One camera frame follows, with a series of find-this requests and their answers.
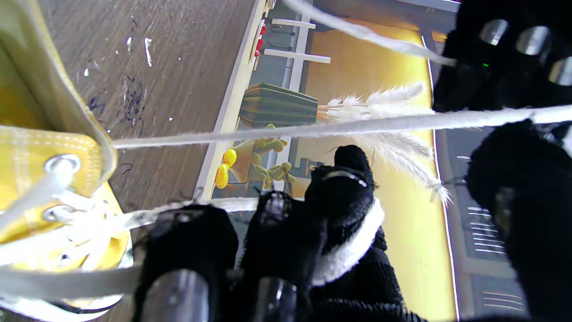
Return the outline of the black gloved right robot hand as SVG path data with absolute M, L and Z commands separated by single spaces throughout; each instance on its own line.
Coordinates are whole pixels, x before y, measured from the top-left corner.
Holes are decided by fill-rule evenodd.
M 529 316 L 571 320 L 571 122 L 496 127 L 475 149 L 466 186 L 492 216 Z M 227 212 L 162 212 L 146 238 L 134 322 L 421 322 L 387 256 L 368 157 L 342 145 L 312 172 L 304 200 L 260 195 L 231 277 L 238 237 Z

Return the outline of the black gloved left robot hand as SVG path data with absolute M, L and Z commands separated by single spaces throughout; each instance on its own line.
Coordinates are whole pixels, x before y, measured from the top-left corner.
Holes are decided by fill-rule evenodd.
M 571 104 L 569 0 L 464 0 L 449 32 L 433 110 Z

